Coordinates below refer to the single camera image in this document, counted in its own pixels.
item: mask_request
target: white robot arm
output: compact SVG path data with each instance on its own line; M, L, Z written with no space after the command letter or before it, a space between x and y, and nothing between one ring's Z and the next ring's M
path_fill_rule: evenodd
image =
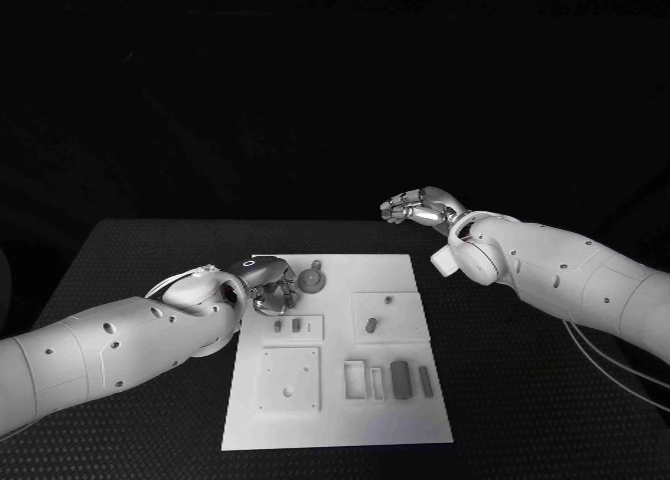
M435 187L398 195L381 209L389 223L411 219L447 235L431 258L446 277L461 270L482 285L509 285L539 310L617 335L670 364L669 273L577 233L467 211Z
M0 340L0 441L53 412L219 351L251 299L267 316L296 306L294 277L278 257L241 261L226 272L208 265L162 282L146 298L101 305Z

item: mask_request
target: black tabletop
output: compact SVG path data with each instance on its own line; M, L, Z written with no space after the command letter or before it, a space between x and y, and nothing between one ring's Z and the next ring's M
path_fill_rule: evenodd
M610 382L562 322L509 287L441 276L430 257L443 246L411 222L108 220L35 328L254 253L410 254L454 444L222 452L237 338L2 442L0 479L670 479L670 433L655 407ZM623 359L613 338L587 331ZM645 393L627 372L608 370Z

